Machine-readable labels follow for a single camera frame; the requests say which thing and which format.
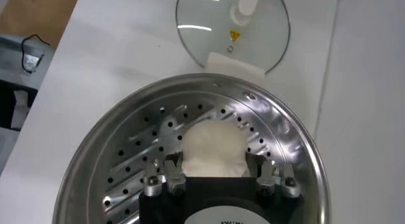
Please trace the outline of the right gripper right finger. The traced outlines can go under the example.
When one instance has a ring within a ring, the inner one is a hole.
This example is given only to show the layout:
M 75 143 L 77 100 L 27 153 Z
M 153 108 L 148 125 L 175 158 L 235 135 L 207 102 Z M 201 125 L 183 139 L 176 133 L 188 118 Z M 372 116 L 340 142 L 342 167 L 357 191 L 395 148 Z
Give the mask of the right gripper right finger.
M 256 179 L 258 191 L 264 196 L 280 193 L 284 197 L 299 197 L 301 187 L 290 163 L 267 160 L 263 155 L 246 153 L 246 162 L 250 176 Z

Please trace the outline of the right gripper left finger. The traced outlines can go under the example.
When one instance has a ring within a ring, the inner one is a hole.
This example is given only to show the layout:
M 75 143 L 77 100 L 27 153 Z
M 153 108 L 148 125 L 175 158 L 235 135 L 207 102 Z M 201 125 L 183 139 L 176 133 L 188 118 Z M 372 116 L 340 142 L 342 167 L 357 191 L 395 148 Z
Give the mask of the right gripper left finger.
M 186 176 L 182 170 L 183 154 L 169 154 L 159 165 L 153 161 L 146 164 L 143 179 L 143 193 L 146 197 L 157 197 L 163 193 L 163 186 L 172 196 L 180 197 L 186 190 Z

